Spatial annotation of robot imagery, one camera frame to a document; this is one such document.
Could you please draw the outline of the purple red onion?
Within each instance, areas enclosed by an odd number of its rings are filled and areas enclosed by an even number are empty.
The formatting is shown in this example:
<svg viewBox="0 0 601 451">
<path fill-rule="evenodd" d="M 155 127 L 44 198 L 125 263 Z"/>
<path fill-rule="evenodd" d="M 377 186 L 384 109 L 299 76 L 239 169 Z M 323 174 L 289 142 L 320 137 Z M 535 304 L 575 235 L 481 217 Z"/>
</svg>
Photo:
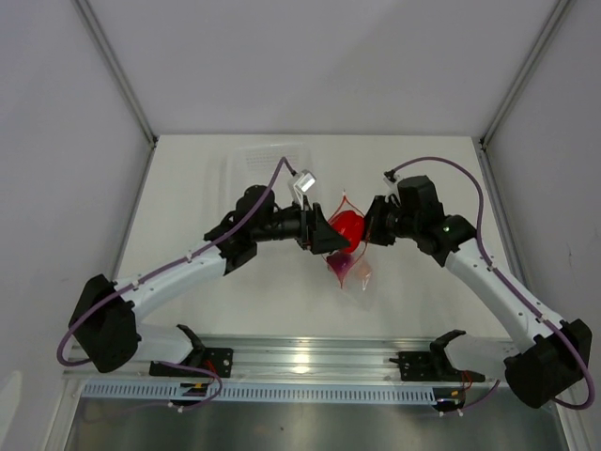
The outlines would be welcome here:
<svg viewBox="0 0 601 451">
<path fill-rule="evenodd" d="M 355 262 L 352 254 L 336 252 L 326 257 L 330 270 L 339 278 L 344 278 Z"/>
</svg>

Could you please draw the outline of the red bell pepper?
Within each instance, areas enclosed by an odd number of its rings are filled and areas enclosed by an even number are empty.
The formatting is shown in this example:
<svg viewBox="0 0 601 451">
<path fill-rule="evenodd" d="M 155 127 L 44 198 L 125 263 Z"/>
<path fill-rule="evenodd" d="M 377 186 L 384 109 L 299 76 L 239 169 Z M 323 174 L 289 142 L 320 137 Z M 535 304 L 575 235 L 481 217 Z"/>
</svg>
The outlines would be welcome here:
<svg viewBox="0 0 601 451">
<path fill-rule="evenodd" d="M 364 218 L 355 210 L 342 210 L 329 220 L 334 230 L 348 241 L 348 246 L 341 252 L 352 254 L 362 242 Z"/>
</svg>

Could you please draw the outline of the clear zip bag red zipper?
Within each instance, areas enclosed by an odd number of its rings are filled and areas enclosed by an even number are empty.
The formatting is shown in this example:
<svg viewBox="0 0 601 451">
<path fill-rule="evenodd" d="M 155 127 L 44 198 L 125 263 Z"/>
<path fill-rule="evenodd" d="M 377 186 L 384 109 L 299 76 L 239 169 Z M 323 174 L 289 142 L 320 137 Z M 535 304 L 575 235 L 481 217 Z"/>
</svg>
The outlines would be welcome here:
<svg viewBox="0 0 601 451">
<path fill-rule="evenodd" d="M 362 240 L 364 214 L 350 201 L 346 191 L 342 192 L 341 201 L 328 224 L 348 241 L 348 246 L 324 257 L 327 269 L 335 277 L 347 302 L 367 310 L 375 287 L 374 269 L 367 255 L 368 243 Z"/>
</svg>

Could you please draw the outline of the beige egg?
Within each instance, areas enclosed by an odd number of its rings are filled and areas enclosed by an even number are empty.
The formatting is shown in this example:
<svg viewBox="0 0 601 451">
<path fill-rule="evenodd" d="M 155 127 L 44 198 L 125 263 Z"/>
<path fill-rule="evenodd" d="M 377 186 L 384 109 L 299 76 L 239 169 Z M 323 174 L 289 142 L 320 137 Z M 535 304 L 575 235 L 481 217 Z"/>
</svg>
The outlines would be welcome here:
<svg viewBox="0 0 601 451">
<path fill-rule="evenodd" d="M 361 259 L 356 265 L 355 277 L 366 283 L 372 276 L 373 269 L 369 261 Z"/>
</svg>

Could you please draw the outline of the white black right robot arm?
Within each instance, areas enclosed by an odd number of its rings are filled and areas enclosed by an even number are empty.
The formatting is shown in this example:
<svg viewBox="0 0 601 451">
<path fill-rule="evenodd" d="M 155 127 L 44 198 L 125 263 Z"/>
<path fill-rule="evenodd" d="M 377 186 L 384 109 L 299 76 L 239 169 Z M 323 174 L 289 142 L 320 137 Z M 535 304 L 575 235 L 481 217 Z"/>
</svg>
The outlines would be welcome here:
<svg viewBox="0 0 601 451">
<path fill-rule="evenodd" d="M 429 177 L 401 179 L 387 172 L 385 180 L 389 192 L 374 198 L 364 240 L 380 246 L 414 241 L 479 298 L 512 340 L 503 345 L 459 330 L 444 334 L 430 345 L 428 365 L 436 377 L 468 370 L 504 381 L 533 409 L 590 380 L 593 334 L 582 320 L 563 319 L 487 256 L 478 229 L 460 215 L 445 214 Z"/>
</svg>

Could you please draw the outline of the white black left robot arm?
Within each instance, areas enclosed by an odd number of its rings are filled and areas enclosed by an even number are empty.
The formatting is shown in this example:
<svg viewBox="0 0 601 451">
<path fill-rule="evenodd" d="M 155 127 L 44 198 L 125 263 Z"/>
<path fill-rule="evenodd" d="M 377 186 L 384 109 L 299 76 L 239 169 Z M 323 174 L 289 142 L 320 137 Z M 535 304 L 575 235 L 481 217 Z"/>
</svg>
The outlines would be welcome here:
<svg viewBox="0 0 601 451">
<path fill-rule="evenodd" d="M 319 204 L 302 199 L 282 209 L 271 188 L 254 185 L 205 234 L 199 249 L 147 275 L 110 281 L 99 274 L 89 279 L 69 321 L 69 333 L 100 373 L 141 360 L 150 363 L 153 376 L 194 375 L 207 358 L 201 338 L 184 324 L 168 329 L 146 325 L 144 319 L 191 288 L 248 263 L 259 243 L 284 240 L 314 255 L 350 245 Z"/>
</svg>

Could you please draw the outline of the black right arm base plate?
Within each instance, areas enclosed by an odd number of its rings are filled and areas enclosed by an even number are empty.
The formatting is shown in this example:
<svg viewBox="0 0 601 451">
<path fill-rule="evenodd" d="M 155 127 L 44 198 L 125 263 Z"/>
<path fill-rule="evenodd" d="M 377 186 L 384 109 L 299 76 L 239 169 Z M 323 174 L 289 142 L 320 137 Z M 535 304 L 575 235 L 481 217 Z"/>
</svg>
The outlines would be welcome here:
<svg viewBox="0 0 601 451">
<path fill-rule="evenodd" d="M 395 364 L 402 381 L 484 382 L 485 376 L 453 368 L 445 356 L 431 351 L 399 351 L 389 362 Z"/>
</svg>

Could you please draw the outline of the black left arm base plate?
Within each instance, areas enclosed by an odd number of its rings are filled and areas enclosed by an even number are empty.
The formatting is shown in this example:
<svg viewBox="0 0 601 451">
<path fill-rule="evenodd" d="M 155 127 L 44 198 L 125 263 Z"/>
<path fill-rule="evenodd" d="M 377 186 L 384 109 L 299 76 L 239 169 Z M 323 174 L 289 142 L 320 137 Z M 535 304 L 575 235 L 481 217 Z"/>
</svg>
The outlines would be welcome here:
<svg viewBox="0 0 601 451">
<path fill-rule="evenodd" d="M 183 371 L 189 378 L 178 385 L 178 394 L 185 404 L 202 402 L 219 394 L 223 382 L 231 377 L 234 350 L 231 348 L 205 348 L 198 358 L 185 364 L 192 369 Z"/>
</svg>

